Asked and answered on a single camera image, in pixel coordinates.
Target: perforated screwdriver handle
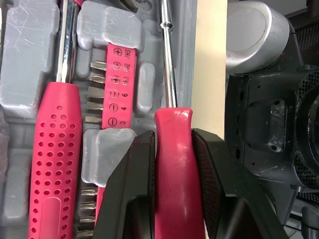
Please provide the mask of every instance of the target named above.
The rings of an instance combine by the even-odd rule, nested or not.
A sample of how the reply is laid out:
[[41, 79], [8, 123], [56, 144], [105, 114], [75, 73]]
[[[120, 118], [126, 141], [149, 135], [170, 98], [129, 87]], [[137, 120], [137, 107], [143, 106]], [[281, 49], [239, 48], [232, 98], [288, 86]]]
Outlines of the perforated screwdriver handle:
[[78, 87], [49, 83], [35, 125], [28, 239], [72, 239], [82, 134]]
[[192, 110], [162, 108], [155, 114], [156, 239], [204, 239], [198, 167], [191, 141]]

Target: phillips bit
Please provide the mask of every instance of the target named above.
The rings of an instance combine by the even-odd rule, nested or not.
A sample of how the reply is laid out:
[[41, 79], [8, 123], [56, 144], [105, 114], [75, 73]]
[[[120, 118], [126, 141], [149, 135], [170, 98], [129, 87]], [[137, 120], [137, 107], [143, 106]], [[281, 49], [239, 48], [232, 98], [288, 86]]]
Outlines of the phillips bit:
[[95, 216], [86, 216], [80, 218], [80, 223], [94, 223], [95, 222]]
[[78, 231], [77, 237], [78, 238], [87, 238], [93, 236], [93, 230], [85, 230], [85, 231]]
[[96, 209], [96, 202], [90, 201], [90, 202], [84, 202], [81, 203], [81, 210], [95, 210]]
[[104, 61], [92, 61], [91, 68], [100, 71], [106, 71], [106, 63]]
[[86, 103], [86, 109], [88, 110], [103, 110], [103, 104], [99, 104], [99, 103], [94, 103], [94, 102], [90, 102], [88, 101]]
[[85, 117], [86, 123], [102, 123], [102, 118], [96, 116], [86, 116]]
[[93, 81], [93, 82], [96, 82], [96, 83], [99, 83], [99, 84], [104, 84], [105, 83], [105, 76], [103, 76], [103, 75], [93, 75], [93, 76], [90, 76], [89, 80]]
[[104, 98], [104, 90], [89, 86], [88, 97], [102, 99]]
[[98, 194], [97, 187], [86, 187], [82, 188], [81, 196], [96, 196]]

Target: gray plastic tool case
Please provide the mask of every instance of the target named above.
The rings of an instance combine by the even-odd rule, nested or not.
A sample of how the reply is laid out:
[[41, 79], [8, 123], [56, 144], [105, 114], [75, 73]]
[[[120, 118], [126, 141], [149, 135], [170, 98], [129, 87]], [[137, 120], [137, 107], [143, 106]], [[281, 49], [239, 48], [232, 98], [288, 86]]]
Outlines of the gray plastic tool case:
[[[57, 0], [8, 0], [7, 4], [0, 78], [0, 239], [25, 239], [34, 123], [45, 86], [55, 79], [59, 8]], [[171, 1], [173, 56], [180, 107], [190, 107], [191, 102], [196, 6], [197, 0]], [[88, 80], [92, 74], [90, 62], [105, 60], [109, 42], [137, 49], [131, 125], [135, 134], [155, 130], [154, 113], [165, 106], [163, 45], [156, 0], [142, 1], [136, 14], [123, 10], [125, 8], [118, 0], [96, 0], [85, 1], [79, 13], [79, 47], [73, 83], [80, 89], [84, 144], [100, 131], [99, 124], [84, 121], [85, 116], [92, 115], [86, 110], [88, 86], [92, 85]], [[94, 154], [92, 150], [96, 147], [90, 148], [89, 153]], [[81, 171], [80, 168], [79, 185], [87, 186], [81, 180]], [[93, 226], [82, 228], [79, 225], [83, 215], [79, 209], [80, 201], [86, 200], [78, 196], [75, 235], [77, 229], [93, 229]]]

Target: screwdriver shaft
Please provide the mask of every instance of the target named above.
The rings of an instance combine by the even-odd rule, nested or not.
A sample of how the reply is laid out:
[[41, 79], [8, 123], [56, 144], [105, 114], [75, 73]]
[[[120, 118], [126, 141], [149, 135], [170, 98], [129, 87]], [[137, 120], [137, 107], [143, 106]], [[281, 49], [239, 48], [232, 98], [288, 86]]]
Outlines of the screwdriver shaft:
[[177, 107], [175, 72], [171, 47], [171, 30], [173, 24], [170, 16], [168, 0], [158, 0], [159, 6], [159, 26], [164, 43], [164, 83], [166, 107]]
[[61, 2], [61, 25], [56, 82], [71, 83], [77, 49], [76, 23], [80, 6], [73, 0]]

